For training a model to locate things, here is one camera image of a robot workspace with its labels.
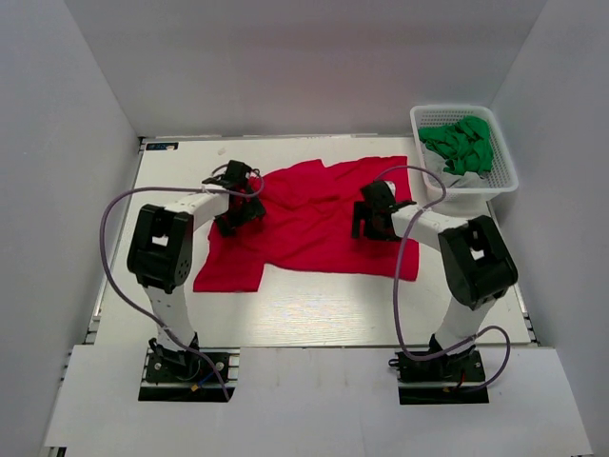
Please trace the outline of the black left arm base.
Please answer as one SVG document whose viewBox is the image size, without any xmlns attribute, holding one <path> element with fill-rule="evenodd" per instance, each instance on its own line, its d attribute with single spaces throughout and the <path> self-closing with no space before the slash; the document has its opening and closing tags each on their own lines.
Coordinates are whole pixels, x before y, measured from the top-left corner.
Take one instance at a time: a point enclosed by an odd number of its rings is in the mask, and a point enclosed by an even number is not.
<svg viewBox="0 0 609 457">
<path fill-rule="evenodd" d="M 188 351 L 165 350 L 148 341 L 138 400 L 140 402 L 227 403 L 238 382 L 240 350 L 203 349 L 214 368 Z"/>
</svg>

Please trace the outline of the red t shirt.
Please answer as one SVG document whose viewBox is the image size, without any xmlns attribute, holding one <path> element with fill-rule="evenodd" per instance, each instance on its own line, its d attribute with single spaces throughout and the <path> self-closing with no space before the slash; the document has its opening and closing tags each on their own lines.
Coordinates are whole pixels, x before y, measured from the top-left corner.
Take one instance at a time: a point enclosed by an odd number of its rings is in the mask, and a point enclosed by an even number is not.
<svg viewBox="0 0 609 457">
<path fill-rule="evenodd" d="M 327 166 L 320 159 L 301 162 L 252 182 L 263 192 L 265 216 L 223 236 L 213 226 L 209 252 L 193 281 L 196 292 L 254 292 L 267 265 L 323 273 L 418 276 L 415 241 L 399 243 L 351 236 L 353 205 L 360 189 L 384 174 L 400 200 L 410 198 L 404 156 L 365 157 Z"/>
</svg>

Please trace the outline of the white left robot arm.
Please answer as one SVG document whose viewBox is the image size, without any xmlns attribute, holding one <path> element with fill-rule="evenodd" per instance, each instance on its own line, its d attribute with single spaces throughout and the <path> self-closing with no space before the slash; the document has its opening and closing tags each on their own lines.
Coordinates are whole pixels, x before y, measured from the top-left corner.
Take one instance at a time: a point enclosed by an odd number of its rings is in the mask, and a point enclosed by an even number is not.
<svg viewBox="0 0 609 457">
<path fill-rule="evenodd" d="M 194 233 L 212 222 L 224 237 L 265 216 L 259 198 L 264 182 L 257 169 L 231 160 L 202 185 L 164 206 L 141 207 L 128 251 L 128 270 L 143 287 L 158 328 L 150 341 L 168 358 L 179 379 L 195 377 L 201 368 L 198 336 L 189 322 L 184 284 L 192 268 Z"/>
</svg>

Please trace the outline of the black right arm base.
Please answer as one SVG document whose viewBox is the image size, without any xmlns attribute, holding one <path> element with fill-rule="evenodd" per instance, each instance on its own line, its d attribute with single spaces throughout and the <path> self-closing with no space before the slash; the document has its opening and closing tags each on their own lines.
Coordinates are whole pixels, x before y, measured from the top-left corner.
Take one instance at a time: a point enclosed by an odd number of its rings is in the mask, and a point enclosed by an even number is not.
<svg viewBox="0 0 609 457">
<path fill-rule="evenodd" d="M 416 362 L 402 352 L 388 361 L 397 373 L 401 406 L 483 405 L 489 403 L 486 381 L 477 350 L 465 355 L 443 356 Z"/>
</svg>

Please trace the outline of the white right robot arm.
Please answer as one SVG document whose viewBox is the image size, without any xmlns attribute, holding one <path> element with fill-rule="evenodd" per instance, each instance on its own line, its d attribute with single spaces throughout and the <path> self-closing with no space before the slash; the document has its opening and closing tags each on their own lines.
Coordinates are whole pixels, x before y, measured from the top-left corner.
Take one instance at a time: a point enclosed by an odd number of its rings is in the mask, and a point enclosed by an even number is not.
<svg viewBox="0 0 609 457">
<path fill-rule="evenodd" d="M 489 310 L 518 282 L 515 262 L 489 216 L 463 219 L 437 213 L 440 201 L 419 205 L 399 201 L 395 186 L 377 180 L 363 188 L 363 199 L 354 204 L 352 236 L 397 242 L 392 290 L 393 316 L 399 345 L 406 358 L 427 362 L 443 380 L 454 378 L 464 367 L 462 354 L 478 338 L 499 327 L 481 325 Z M 439 328 L 429 341 L 429 352 L 417 355 L 406 348 L 401 330 L 399 282 L 408 241 L 440 253 L 442 271 L 451 297 Z"/>
</svg>

